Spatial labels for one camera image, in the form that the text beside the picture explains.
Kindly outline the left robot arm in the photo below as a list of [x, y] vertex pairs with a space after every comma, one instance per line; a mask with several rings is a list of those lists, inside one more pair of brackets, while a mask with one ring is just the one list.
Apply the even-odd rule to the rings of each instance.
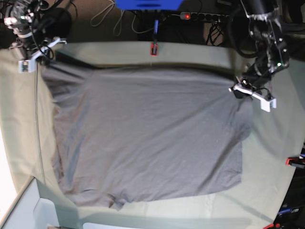
[[[230, 14], [227, 35], [232, 47], [240, 56], [255, 59], [253, 64], [236, 78], [236, 84], [231, 87], [232, 91], [261, 96], [264, 85], [270, 82], [277, 72], [289, 67], [288, 45], [284, 40], [278, 10], [275, 0], [242, 0]], [[233, 21], [241, 11], [249, 20], [248, 33], [257, 46], [254, 53], [244, 53], [236, 42]]]

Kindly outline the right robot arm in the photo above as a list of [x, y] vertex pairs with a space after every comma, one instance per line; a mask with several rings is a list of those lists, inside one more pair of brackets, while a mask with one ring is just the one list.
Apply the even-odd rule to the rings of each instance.
[[4, 24], [17, 36], [10, 48], [16, 48], [23, 60], [29, 60], [34, 54], [50, 60], [54, 55], [47, 47], [50, 39], [45, 36], [40, 14], [48, 6], [44, 0], [17, 0], [5, 11]]

